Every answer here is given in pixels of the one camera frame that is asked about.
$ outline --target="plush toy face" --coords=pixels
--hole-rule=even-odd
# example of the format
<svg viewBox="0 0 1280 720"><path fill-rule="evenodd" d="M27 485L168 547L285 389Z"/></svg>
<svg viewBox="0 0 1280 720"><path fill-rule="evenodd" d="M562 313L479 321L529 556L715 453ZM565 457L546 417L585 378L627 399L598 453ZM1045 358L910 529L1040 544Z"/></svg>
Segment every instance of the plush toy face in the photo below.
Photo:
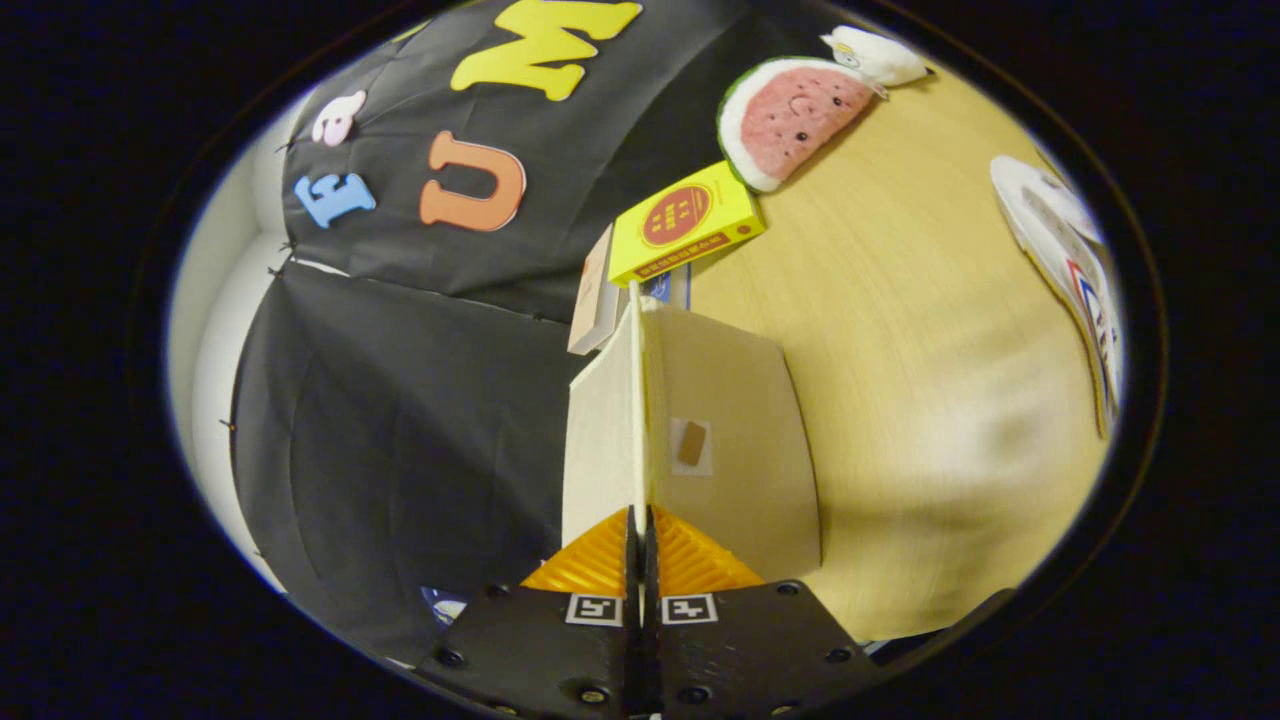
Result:
<svg viewBox="0 0 1280 720"><path fill-rule="evenodd" d="M900 42L869 32L840 26L822 36L837 63L886 86L924 77L928 70L915 53Z"/></svg>
<svg viewBox="0 0 1280 720"><path fill-rule="evenodd" d="M867 106L872 90L838 69L786 70L751 97L742 143L755 165L788 177Z"/></svg>

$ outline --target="watermelon slice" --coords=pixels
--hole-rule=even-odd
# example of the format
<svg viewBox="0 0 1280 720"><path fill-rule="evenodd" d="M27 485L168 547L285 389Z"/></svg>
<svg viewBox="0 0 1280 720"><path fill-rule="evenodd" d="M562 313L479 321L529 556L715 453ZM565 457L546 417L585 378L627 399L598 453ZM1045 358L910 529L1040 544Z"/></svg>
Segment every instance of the watermelon slice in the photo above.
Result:
<svg viewBox="0 0 1280 720"><path fill-rule="evenodd" d="M870 102L856 72L818 58L777 58L740 77L717 117L733 173L772 192Z"/></svg>

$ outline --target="yellow box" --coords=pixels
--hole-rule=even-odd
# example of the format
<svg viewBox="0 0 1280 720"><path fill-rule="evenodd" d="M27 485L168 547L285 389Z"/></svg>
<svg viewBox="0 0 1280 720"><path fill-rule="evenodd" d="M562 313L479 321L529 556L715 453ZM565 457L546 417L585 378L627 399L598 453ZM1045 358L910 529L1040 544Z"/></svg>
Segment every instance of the yellow box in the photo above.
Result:
<svg viewBox="0 0 1280 720"><path fill-rule="evenodd" d="M644 282L764 232L755 196L717 163L618 215L609 282Z"/></svg>

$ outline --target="orange gripper pad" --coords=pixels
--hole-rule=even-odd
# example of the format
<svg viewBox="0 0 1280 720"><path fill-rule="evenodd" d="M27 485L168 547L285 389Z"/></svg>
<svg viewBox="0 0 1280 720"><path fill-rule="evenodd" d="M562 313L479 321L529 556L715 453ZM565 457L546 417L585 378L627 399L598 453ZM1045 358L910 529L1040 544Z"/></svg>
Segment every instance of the orange gripper pad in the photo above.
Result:
<svg viewBox="0 0 1280 720"><path fill-rule="evenodd" d="M658 533L658 594L698 594L763 585L733 553L671 512L653 507Z"/></svg>
<svg viewBox="0 0 1280 720"><path fill-rule="evenodd" d="M626 551L623 507L561 548L520 584L538 591L626 597Z"/></svg>

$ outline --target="light wood surface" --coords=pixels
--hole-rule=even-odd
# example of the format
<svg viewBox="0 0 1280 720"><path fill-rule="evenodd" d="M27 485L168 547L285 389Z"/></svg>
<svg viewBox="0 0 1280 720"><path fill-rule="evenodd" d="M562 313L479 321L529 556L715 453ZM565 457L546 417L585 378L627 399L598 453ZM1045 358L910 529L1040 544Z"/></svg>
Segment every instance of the light wood surface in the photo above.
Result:
<svg viewBox="0 0 1280 720"><path fill-rule="evenodd" d="M890 92L692 279L696 313L782 345L820 506L804 580L860 641L1020 583L1107 447L1082 338L991 186L996 155L1046 167L1032 138L942 69Z"/></svg>

